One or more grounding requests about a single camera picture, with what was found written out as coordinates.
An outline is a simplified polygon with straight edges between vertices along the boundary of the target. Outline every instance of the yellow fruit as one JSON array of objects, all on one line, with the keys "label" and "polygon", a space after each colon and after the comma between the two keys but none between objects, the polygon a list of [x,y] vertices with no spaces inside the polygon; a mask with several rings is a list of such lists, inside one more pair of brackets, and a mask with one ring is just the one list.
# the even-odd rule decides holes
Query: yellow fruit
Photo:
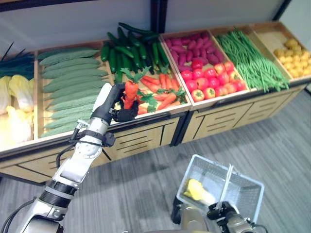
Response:
[{"label": "yellow fruit", "polygon": [[300,62],[300,56],[299,55],[294,55],[293,56],[293,62]]},{"label": "yellow fruit", "polygon": [[308,62],[307,62],[307,61],[301,61],[301,66],[302,66],[303,68],[307,68]]},{"label": "yellow fruit", "polygon": [[298,72],[295,69],[290,69],[288,72],[292,75],[293,78],[298,77]]},{"label": "yellow fruit", "polygon": [[276,49],[273,51],[274,55],[277,56],[277,57],[280,57],[280,56],[284,56],[284,50],[282,49]]},{"label": "yellow fruit", "polygon": [[293,50],[293,51],[301,51],[301,46],[300,45],[292,46],[291,50]]},{"label": "yellow fruit", "polygon": [[293,50],[287,50],[287,51],[285,51],[285,57],[293,56],[293,54],[294,54],[294,51],[293,51]]},{"label": "yellow fruit", "polygon": [[288,39],[285,43],[285,46],[290,48],[290,47],[293,47],[293,46],[296,46],[298,45],[298,41],[296,41],[295,39],[291,38],[291,39]]},{"label": "yellow fruit", "polygon": [[286,63],[286,57],[281,56],[278,58],[282,64]]},{"label": "yellow fruit", "polygon": [[293,58],[291,56],[288,56],[285,58],[286,63],[287,62],[293,62]]},{"label": "yellow fruit", "polygon": [[284,67],[285,67],[287,70],[289,70],[289,69],[294,68],[294,65],[293,65],[292,63],[290,63],[290,62],[287,62],[287,63],[284,63]]}]

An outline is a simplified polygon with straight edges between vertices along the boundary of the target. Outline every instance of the carrot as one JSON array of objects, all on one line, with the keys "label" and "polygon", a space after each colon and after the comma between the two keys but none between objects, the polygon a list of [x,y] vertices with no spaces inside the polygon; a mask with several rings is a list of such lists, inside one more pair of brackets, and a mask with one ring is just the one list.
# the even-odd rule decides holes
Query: carrot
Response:
[{"label": "carrot", "polygon": [[153,84],[155,84],[155,85],[160,85],[160,80],[159,80],[159,79],[154,79],[154,78],[151,78],[151,77],[149,77],[149,76],[147,76],[147,75],[144,75],[144,76],[142,77],[142,79],[145,79],[145,80],[147,80],[148,82],[151,82],[151,83],[153,83]]},{"label": "carrot", "polygon": [[162,86],[162,89],[166,89],[166,78],[165,78],[165,74],[160,74],[160,83]]},{"label": "carrot", "polygon": [[179,84],[176,79],[172,79],[172,86],[173,86],[173,90],[177,92],[179,89]]},{"label": "carrot", "polygon": [[163,101],[163,100],[166,99],[166,97],[167,97],[168,95],[169,95],[169,94],[163,93],[163,94],[155,95],[154,98],[155,98],[156,100],[158,100],[158,101]]},{"label": "carrot", "polygon": [[165,81],[166,81],[166,89],[168,90],[173,89],[172,81],[170,80],[170,77],[168,74],[165,75]]},{"label": "carrot", "polygon": [[148,82],[145,79],[140,80],[142,84],[144,84],[146,87],[148,87],[153,93],[156,93],[158,89],[160,89],[159,85],[155,85],[151,82]]},{"label": "carrot", "polygon": [[174,93],[169,93],[165,100],[158,106],[157,110],[161,110],[165,108],[170,103],[174,102],[176,99],[176,95]]},{"label": "carrot", "polygon": [[170,107],[179,106],[179,105],[180,105],[180,102],[176,101],[174,103],[171,103],[171,104],[167,105],[165,108],[170,108]]},{"label": "carrot", "polygon": [[138,115],[145,114],[145,113],[148,113],[147,108],[145,108],[145,107],[139,105],[139,106],[138,106]]}]

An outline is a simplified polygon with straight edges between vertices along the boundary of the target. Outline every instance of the wooden crate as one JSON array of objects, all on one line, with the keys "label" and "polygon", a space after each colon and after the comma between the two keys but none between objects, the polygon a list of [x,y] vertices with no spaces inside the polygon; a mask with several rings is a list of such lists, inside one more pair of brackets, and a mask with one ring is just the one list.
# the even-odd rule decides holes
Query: wooden crate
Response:
[{"label": "wooden crate", "polygon": [[305,87],[304,84],[203,112],[194,111],[182,142],[189,142],[272,117]]},{"label": "wooden crate", "polygon": [[284,65],[278,60],[278,58],[274,55],[275,49],[284,49],[284,43],[293,38],[298,41],[299,45],[302,49],[308,50],[298,39],[294,36],[294,34],[281,22],[268,22],[268,23],[258,23],[251,24],[250,28],[254,31],[254,34],[259,38],[259,40],[263,43],[266,49],[270,52],[270,57],[276,61],[278,67],[291,77],[290,82],[295,83],[301,80],[310,80],[310,75],[301,76],[298,78],[292,77],[292,75],[287,71]]},{"label": "wooden crate", "polygon": [[[162,47],[165,48],[164,51],[165,51],[167,57],[169,58],[170,65],[171,65],[171,67],[173,69],[173,73],[176,76],[179,77],[179,80],[183,84],[183,86],[184,86],[184,88],[185,88],[185,90],[187,92],[187,95],[189,96],[189,99],[191,101],[191,108],[190,108],[190,110],[197,110],[197,109],[201,109],[201,108],[210,107],[210,106],[212,106],[212,105],[214,105],[214,104],[216,104],[218,102],[222,102],[222,101],[230,99],[230,98],[239,97],[239,96],[241,96],[243,94],[246,94],[246,93],[248,93],[250,91],[249,88],[247,88],[247,90],[245,90],[245,91],[239,91],[239,92],[232,93],[232,94],[229,94],[229,95],[226,95],[226,96],[222,96],[222,97],[216,97],[216,98],[212,98],[212,99],[209,99],[209,100],[204,100],[204,101],[200,101],[200,102],[194,102],[193,98],[191,97],[190,91],[187,89],[185,81],[181,77],[181,73],[180,73],[180,71],[178,69],[178,66],[177,66],[176,62],[174,61],[174,59],[172,57],[172,54],[170,53],[170,50],[169,50],[169,48],[167,47],[167,45],[165,43],[165,38],[182,37],[182,36],[192,35],[192,34],[197,34],[197,33],[202,33],[202,32],[208,32],[210,34],[210,32],[207,31],[206,29],[201,29],[201,30],[189,31],[189,32],[181,32],[181,33],[164,33],[164,34],[161,34],[161,37],[160,37],[160,41],[161,41]],[[220,47],[220,45],[217,42],[217,40],[215,39],[215,37],[212,36],[211,34],[210,34],[210,36],[211,36],[211,39],[214,42],[215,47],[223,54],[223,56],[224,56],[224,61],[223,62],[230,61],[230,59],[224,53],[223,49]],[[212,68],[212,67],[213,67],[213,65],[207,64],[207,65],[205,65],[203,67],[203,70],[205,70],[207,68]],[[243,79],[236,69],[235,69],[235,71],[238,74],[239,78]]]}]

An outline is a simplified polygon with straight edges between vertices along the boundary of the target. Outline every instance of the black cable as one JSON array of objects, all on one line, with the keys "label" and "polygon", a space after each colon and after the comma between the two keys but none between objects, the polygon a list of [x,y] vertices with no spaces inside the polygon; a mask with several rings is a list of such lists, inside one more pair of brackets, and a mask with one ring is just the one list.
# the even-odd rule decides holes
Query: black cable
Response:
[{"label": "black cable", "polygon": [[34,197],[32,200],[25,202],[24,204],[22,204],[20,207],[18,207],[16,210],[14,210],[13,213],[10,214],[10,216],[5,220],[2,228],[1,228],[1,232],[0,233],[7,233],[9,231],[9,227],[11,225],[11,222],[13,220],[13,218],[15,217],[15,215],[24,207],[26,207],[27,205],[32,204],[37,197]]},{"label": "black cable", "polygon": [[61,152],[59,152],[59,154],[57,155],[56,160],[55,160],[55,162],[56,162],[56,167],[57,167],[57,168],[60,167],[60,157],[62,157],[62,155],[63,155],[65,152],[69,151],[73,146],[74,146],[74,144],[72,144],[72,145],[66,147],[66,148],[63,149]]}]

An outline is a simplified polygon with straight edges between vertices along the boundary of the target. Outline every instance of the wooden display shelf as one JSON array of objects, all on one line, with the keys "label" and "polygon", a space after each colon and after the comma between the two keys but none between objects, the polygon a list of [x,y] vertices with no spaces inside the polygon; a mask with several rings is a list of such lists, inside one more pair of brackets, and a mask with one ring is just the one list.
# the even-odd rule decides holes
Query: wooden display shelf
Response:
[{"label": "wooden display shelf", "polygon": [[285,25],[281,22],[268,22],[268,23],[258,23],[251,24],[250,28],[254,31],[253,33],[260,39],[260,41],[264,44],[267,50],[270,52],[270,57],[273,58],[274,61],[277,62],[280,69],[284,70],[289,76],[290,82],[295,83],[301,80],[310,81],[311,74],[301,76],[298,78],[294,78],[284,67],[284,65],[278,60],[278,58],[274,55],[275,49],[286,49],[284,46],[285,42],[288,39],[295,39],[302,49],[308,50],[289,29],[285,27]]},{"label": "wooden display shelf", "polygon": [[[196,109],[210,107],[210,106],[212,106],[212,105],[214,105],[214,104],[216,104],[218,102],[222,102],[222,101],[230,99],[230,98],[239,97],[239,96],[241,96],[241,95],[243,95],[245,93],[248,93],[250,91],[249,88],[247,87],[247,90],[245,90],[245,91],[239,91],[239,92],[232,93],[232,94],[229,94],[229,95],[226,95],[226,96],[216,97],[216,98],[212,98],[212,99],[204,100],[204,101],[200,101],[200,102],[194,102],[193,98],[191,97],[191,93],[187,89],[186,83],[185,83],[185,81],[183,80],[183,78],[181,76],[181,72],[179,71],[176,62],[174,61],[174,59],[172,57],[172,54],[171,54],[168,46],[165,43],[165,39],[166,38],[174,38],[174,37],[183,37],[183,36],[193,35],[193,34],[202,33],[202,32],[208,32],[210,34],[210,32],[207,31],[206,29],[202,29],[202,30],[181,32],[181,33],[164,33],[160,37],[161,44],[165,48],[165,53],[166,53],[167,57],[169,58],[170,65],[171,65],[171,67],[173,69],[173,73],[175,74],[175,76],[179,77],[179,79],[181,80],[181,83],[183,84],[183,86],[184,86],[184,88],[185,88],[185,90],[187,92],[187,95],[189,96],[189,99],[191,101],[191,108],[190,108],[190,110],[196,110]],[[216,41],[216,39],[211,34],[210,34],[210,38],[214,42],[215,47],[223,54],[223,56],[224,56],[223,63],[227,62],[227,61],[230,61],[228,56],[225,54],[223,49],[220,47],[219,43]],[[207,64],[207,65],[203,66],[203,70],[206,70],[208,68],[213,68],[213,65]],[[236,69],[235,69],[235,71],[238,74],[239,78],[241,80],[243,80],[242,76],[238,73],[238,71]]]}]

